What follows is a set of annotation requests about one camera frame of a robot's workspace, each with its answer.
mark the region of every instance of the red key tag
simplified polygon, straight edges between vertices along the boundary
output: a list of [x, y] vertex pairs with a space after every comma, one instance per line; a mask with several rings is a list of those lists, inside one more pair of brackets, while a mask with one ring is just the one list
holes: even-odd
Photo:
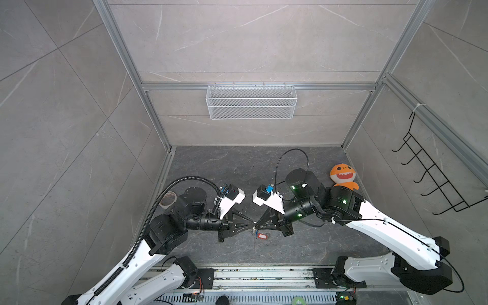
[[258, 233], [258, 238], [260, 238], [260, 239], [268, 239], [268, 236], [266, 234], [263, 234], [263, 233]]

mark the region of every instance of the aluminum frame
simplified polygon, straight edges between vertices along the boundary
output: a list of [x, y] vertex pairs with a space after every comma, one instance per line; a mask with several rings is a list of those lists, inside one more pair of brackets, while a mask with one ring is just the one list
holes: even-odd
[[164, 132], [163, 125], [161, 124], [161, 121], [159, 120], [158, 114], [156, 113], [156, 110], [154, 109], [153, 104], [151, 103], [151, 100], [147, 96], [147, 93], [143, 90], [141, 86], [141, 78], [139, 77], [139, 73], [137, 72], [136, 66], [134, 64], [134, 61], [130, 57], [129, 51], [127, 49], [127, 46], [125, 45], [122, 35], [120, 33], [119, 28], [117, 27], [117, 23], [115, 22], [114, 15], [112, 14], [112, 11], [110, 10], [110, 7], [107, 3], [106, 0], [93, 0], [93, 3], [95, 4], [95, 7], [98, 10], [98, 13], [100, 14], [100, 17], [105, 24], [105, 27], [107, 28], [108, 34], [110, 35], [110, 38], [112, 38], [112, 41], [115, 45], [115, 48], [117, 50], [117, 53], [119, 54], [125, 69], [127, 70], [127, 73], [134, 83], [134, 87], [136, 88], [137, 94], [142, 100], [142, 103], [144, 107], [146, 108], [147, 114], [149, 115], [149, 118], [151, 119], [154, 128], [156, 129], [156, 132], [158, 133], [158, 136], [161, 140], [161, 143], [163, 143], [163, 146], [167, 151], [171, 149], [171, 144], [169, 143], [168, 136]]
[[[255, 291], [344, 291], [344, 288], [316, 288], [313, 279], [313, 268], [330, 268], [334, 265], [305, 265], [305, 264], [261, 264], [261, 265], [223, 265], [200, 264], [198, 269], [214, 269], [212, 289], [205, 292], [255, 292]], [[138, 283], [160, 274], [161, 265], [156, 264], [144, 275]], [[368, 282], [367, 288], [358, 291], [409, 291], [399, 281]]]
[[467, 143], [428, 105], [425, 105], [393, 75], [386, 75], [385, 83], [407, 107], [411, 110], [415, 109], [415, 113], [419, 116], [420, 120], [452, 150], [485, 186], [488, 186], [488, 161], [486, 158], [473, 148], [471, 144]]
[[235, 85], [235, 86], [249, 86], [249, 85], [293, 85], [295, 90], [374, 90], [376, 88], [375, 82], [198, 82], [198, 81], [182, 81], [182, 82], [143, 82], [142, 88], [146, 91], [157, 90], [207, 90], [209, 86], [214, 85]]
[[405, 50], [407, 49], [408, 45], [412, 41], [413, 37], [415, 36], [415, 33], [417, 33], [419, 27], [422, 25], [424, 19], [427, 17], [427, 14], [429, 13], [434, 3], [435, 0], [420, 0], [417, 3], [415, 10], [413, 11], [412, 16], [410, 17], [410, 20], [408, 20], [405, 30], [400, 36], [400, 39], [398, 40], [395, 48], [393, 49], [393, 52], [388, 58], [388, 61], [386, 62], [383, 70], [381, 71], [378, 80], [376, 81], [376, 90], [371, 92], [368, 98], [366, 98], [363, 107], [361, 107], [361, 110], [359, 111], [356, 119], [352, 123], [351, 128], [347, 132], [346, 137], [344, 138], [341, 144], [343, 149], [349, 148], [352, 139], [358, 132], [359, 127], [361, 127], [361, 125], [363, 124], [363, 121], [365, 120], [368, 112], [371, 110], [381, 89], [384, 87], [385, 85], [384, 78], [386, 77], [387, 74], [391, 74], [395, 69], [395, 67], [398, 65], [398, 63], [400, 62], [402, 55], [405, 53]]

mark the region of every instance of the black wire rack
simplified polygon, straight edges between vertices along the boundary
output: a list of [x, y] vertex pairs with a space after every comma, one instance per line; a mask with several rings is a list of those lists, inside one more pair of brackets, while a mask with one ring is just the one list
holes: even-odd
[[[392, 151], [393, 152], [398, 152], [400, 149], [402, 149], [403, 146], [406, 145], [410, 149], [410, 151], [413, 153], [413, 157], [407, 163], [403, 163], [402, 162], [401, 164], [402, 165], [407, 165], [410, 162], [412, 162], [412, 160], [417, 159], [419, 161], [419, 163], [425, 169], [424, 174], [422, 175], [422, 177], [420, 178], [420, 180], [419, 181], [415, 181], [414, 180], [414, 182], [415, 183], [420, 183], [424, 179], [424, 177], [426, 176], [426, 174], [428, 174], [432, 178], [432, 180], [434, 181], [435, 185], [437, 186], [435, 189], [433, 189], [432, 191], [430, 191], [428, 194], [425, 194], [425, 195], [424, 194], [420, 194], [420, 195], [421, 196], [428, 196], [428, 195], [432, 194], [433, 192], [439, 190], [442, 193], [442, 195], [444, 196], [444, 198], [447, 200], [447, 202], [449, 203], [449, 205], [451, 206], [450, 208], [448, 208], [448, 209], [446, 209], [446, 210], [444, 210], [444, 211], [442, 211], [440, 213], [432, 213], [432, 214], [434, 214], [434, 215], [441, 215], [442, 213], [445, 213], [445, 212], [447, 212], [447, 211], [449, 211], [451, 209], [454, 210], [454, 211], [456, 211], [456, 212], [460, 212], [460, 211], [462, 211], [464, 209], [467, 209], [469, 207], [472, 207], [472, 206], [474, 206], [474, 205], [476, 205], [476, 204], [478, 204], [480, 202], [483, 202], [485, 200], [488, 200], [488, 195], [487, 195], [487, 196], [485, 196], [484, 199], [481, 199], [480, 201], [477, 201], [477, 202], [475, 202], [473, 204], [468, 204], [466, 202], [466, 200], [463, 198], [463, 196], [461, 196], [461, 194], [458, 192], [458, 190], [452, 185], [451, 181], [446, 177], [446, 175], [444, 174], [444, 172], [439, 168], [439, 166], [437, 166], [437, 163], [434, 162], [434, 160], [430, 157], [430, 155], [426, 152], [426, 150], [420, 145], [420, 143], [417, 141], [417, 139], [415, 139], [415, 137], [411, 134], [410, 130], [412, 129], [413, 120], [415, 118], [415, 113], [414, 112], [412, 112], [410, 114], [409, 119], [410, 118], [412, 119], [412, 121], [410, 122], [410, 127], [408, 128], [407, 134], [403, 137], [403, 144], [402, 144], [402, 146], [400, 146], [400, 148], [398, 148], [397, 150], [392, 150]], [[415, 152], [412, 149], [412, 147], [410, 146], [410, 144], [408, 144], [408, 141], [410, 141], [410, 140], [415, 141], [415, 143], [420, 147], [420, 150], [419, 151]], [[419, 154], [421, 152], [424, 152], [424, 154], [427, 155], [428, 159], [432, 162], [432, 165], [431, 166], [427, 167], [426, 164], [419, 158]], [[446, 180], [445, 182], [443, 182], [441, 184], [439, 182], [437, 182], [437, 180], [434, 178], [433, 174], [430, 172], [431, 170], [434, 170], [434, 169], [437, 169], [442, 174], [442, 176]], [[449, 187], [450, 186], [450, 187], [452, 187], [452, 189], [458, 194], [459, 198], [461, 198], [461, 201], [459, 203], [453, 204], [451, 202], [451, 200], [449, 200], [449, 198], [447, 197], [447, 195], [444, 192], [444, 190], [442, 189], [443, 186], [446, 186], [446, 187]]]

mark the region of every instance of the green tape roll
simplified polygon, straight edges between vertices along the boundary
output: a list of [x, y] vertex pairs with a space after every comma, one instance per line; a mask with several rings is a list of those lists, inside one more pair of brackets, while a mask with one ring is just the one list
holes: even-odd
[[292, 305], [297, 305], [298, 302], [300, 302], [302, 305], [306, 305], [306, 302], [302, 297], [294, 297], [293, 300], [291, 300]]

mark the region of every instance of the aluminum rail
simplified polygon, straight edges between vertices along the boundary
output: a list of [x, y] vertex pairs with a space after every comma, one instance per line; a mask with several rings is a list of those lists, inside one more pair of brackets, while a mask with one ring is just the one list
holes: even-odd
[[[316, 288], [312, 269], [330, 268], [333, 265], [253, 265], [253, 266], [222, 266], [204, 265], [199, 269], [215, 269], [212, 289], [205, 291], [344, 291], [343, 287]], [[156, 265], [147, 271], [138, 282], [148, 280], [162, 272], [161, 266]], [[399, 281], [375, 282], [368, 281], [363, 291], [408, 291]]]
[[375, 90], [374, 82], [144, 82], [142, 88], [145, 91], [152, 90], [207, 90], [212, 85], [293, 85], [296, 90]]
[[141, 78], [139, 77], [139, 74], [137, 72], [134, 62], [132, 61], [132, 58], [130, 57], [129, 50], [127, 49], [127, 46], [123, 41], [120, 30], [117, 27], [117, 23], [115, 22], [114, 15], [110, 10], [107, 1], [93, 0], [93, 3], [95, 4], [98, 13], [100, 14], [100, 17], [103, 23], [105, 24], [105, 27], [107, 28], [110, 38], [112, 38], [115, 48], [122, 60], [122, 63], [124, 64], [125, 69], [127, 70], [127, 73], [134, 84], [134, 88], [136, 89], [137, 94], [141, 98], [142, 103], [146, 108], [147, 114], [149, 115], [154, 125], [154, 128], [156, 129], [156, 132], [158, 133], [158, 136], [164, 145], [164, 148], [167, 151], [169, 151], [169, 149], [171, 148], [171, 144], [169, 143], [168, 136], [164, 132], [163, 125], [161, 125], [161, 121], [159, 120], [158, 114], [156, 113], [156, 110], [154, 109], [151, 100], [147, 96], [146, 92], [142, 89]]

